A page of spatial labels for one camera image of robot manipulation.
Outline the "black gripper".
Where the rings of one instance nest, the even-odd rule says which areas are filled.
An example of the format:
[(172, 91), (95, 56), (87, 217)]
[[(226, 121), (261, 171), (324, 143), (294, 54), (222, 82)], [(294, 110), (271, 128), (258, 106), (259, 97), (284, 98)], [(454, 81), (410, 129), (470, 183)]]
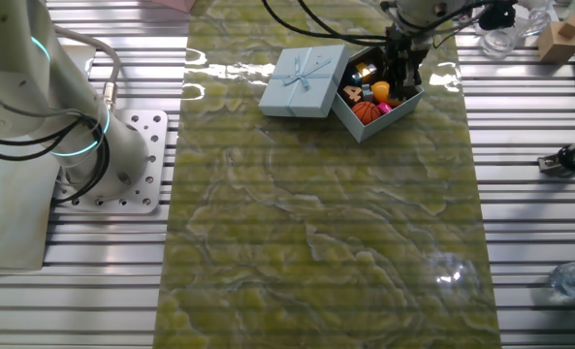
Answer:
[[(393, 96), (410, 99), (415, 87), (420, 84), (418, 66), (428, 55), (432, 46), (432, 35), (402, 33), (397, 28), (386, 29), (386, 60), (393, 63), (389, 66), (389, 80), (393, 87)], [(403, 64), (405, 63), (405, 79), (403, 80)]]

